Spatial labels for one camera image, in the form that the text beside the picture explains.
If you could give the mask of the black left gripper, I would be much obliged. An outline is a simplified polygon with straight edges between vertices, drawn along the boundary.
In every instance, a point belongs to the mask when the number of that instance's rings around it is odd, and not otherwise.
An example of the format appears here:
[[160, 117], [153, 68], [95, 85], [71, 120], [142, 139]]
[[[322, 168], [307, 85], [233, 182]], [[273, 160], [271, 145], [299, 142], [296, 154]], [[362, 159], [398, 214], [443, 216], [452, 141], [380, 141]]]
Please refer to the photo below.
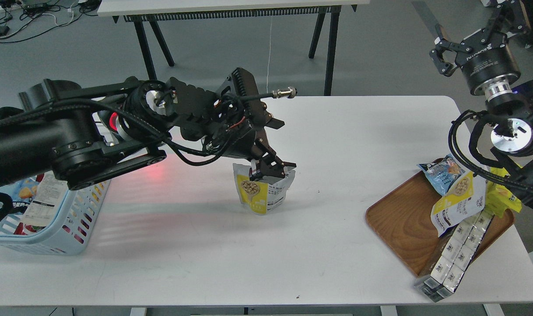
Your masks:
[[202, 149], [194, 150], [166, 140], [166, 144], [182, 158], [182, 153], [209, 160], [186, 164], [203, 166], [220, 157], [241, 158], [251, 162], [250, 181], [280, 181], [297, 167], [283, 162], [268, 143], [265, 128], [279, 129], [282, 120], [268, 112], [264, 98], [294, 98], [294, 87], [260, 94], [254, 76], [236, 68], [216, 91], [204, 90], [172, 77], [166, 82], [166, 118], [180, 128], [188, 141], [202, 141]]

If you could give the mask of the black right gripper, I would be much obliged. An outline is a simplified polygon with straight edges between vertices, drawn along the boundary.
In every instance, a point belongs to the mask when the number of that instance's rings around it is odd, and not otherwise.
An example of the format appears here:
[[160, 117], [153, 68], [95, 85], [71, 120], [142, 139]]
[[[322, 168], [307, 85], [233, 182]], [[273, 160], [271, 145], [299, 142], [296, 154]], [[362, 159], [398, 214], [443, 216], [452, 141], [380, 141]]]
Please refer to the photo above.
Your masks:
[[[459, 67], [472, 95], [483, 95], [485, 85], [493, 79], [516, 82], [521, 72], [508, 46], [509, 36], [527, 34], [531, 29], [523, 2], [499, 2], [485, 26], [464, 38], [451, 42], [441, 24], [435, 24], [435, 48], [429, 52], [439, 74], [451, 77]], [[461, 47], [471, 50], [461, 51]], [[444, 59], [444, 52], [458, 52], [455, 64]]]

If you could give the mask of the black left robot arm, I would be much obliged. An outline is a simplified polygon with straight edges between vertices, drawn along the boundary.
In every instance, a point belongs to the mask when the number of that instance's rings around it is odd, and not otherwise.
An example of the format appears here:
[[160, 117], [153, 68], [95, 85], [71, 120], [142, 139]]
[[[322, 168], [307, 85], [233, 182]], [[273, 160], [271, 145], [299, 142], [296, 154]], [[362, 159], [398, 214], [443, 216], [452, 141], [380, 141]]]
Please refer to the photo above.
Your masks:
[[[265, 128], [284, 122], [262, 99], [296, 95], [294, 87], [259, 93], [243, 68], [216, 91], [174, 77], [90, 88], [46, 79], [19, 94], [22, 109], [0, 108], [0, 187], [52, 171], [79, 190], [164, 160], [164, 145], [191, 166], [245, 159], [252, 181], [274, 184], [296, 164], [269, 145]], [[0, 202], [0, 222], [19, 211], [8, 194]]]

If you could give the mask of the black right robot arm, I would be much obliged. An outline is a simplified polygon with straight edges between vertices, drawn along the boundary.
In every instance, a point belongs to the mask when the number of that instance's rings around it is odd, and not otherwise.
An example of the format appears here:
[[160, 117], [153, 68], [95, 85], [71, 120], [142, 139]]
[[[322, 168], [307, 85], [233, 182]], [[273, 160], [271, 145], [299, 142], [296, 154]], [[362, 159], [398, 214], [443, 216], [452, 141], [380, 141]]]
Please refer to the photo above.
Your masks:
[[471, 95], [486, 99], [486, 110], [467, 110], [452, 122], [454, 158], [533, 209], [533, 80], [512, 87], [521, 72], [508, 46], [510, 35], [530, 29], [522, 2], [499, 0], [486, 26], [459, 43], [436, 24], [429, 56], [443, 76], [460, 69]]

